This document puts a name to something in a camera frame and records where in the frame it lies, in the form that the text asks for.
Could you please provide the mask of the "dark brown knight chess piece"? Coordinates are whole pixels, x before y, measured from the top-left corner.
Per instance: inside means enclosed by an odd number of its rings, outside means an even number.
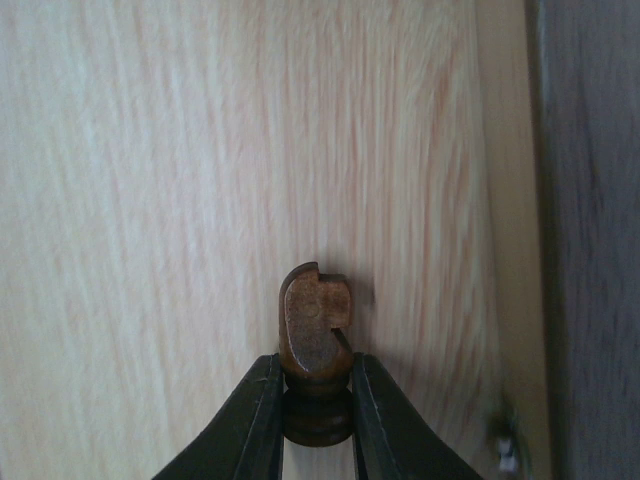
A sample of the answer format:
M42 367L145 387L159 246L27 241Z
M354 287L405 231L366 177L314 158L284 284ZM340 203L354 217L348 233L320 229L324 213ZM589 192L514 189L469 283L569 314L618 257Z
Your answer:
M352 291L316 262L294 268L279 293L279 360L287 390L283 433L293 443L329 447L353 432L348 389L354 352L343 330L353 320Z

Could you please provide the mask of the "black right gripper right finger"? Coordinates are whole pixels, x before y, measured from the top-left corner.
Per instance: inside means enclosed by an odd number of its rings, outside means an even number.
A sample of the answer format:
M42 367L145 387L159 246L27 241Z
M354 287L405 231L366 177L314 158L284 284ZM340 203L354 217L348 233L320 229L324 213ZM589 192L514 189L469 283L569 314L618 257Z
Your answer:
M478 479L431 430L380 360L357 353L352 370L357 479Z

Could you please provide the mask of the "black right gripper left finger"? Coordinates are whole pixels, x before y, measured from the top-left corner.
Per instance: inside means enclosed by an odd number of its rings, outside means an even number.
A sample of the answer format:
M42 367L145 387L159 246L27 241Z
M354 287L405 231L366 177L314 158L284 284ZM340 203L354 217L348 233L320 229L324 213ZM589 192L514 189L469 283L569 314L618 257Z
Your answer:
M256 359L204 430L157 479L280 479L283 373L279 356Z

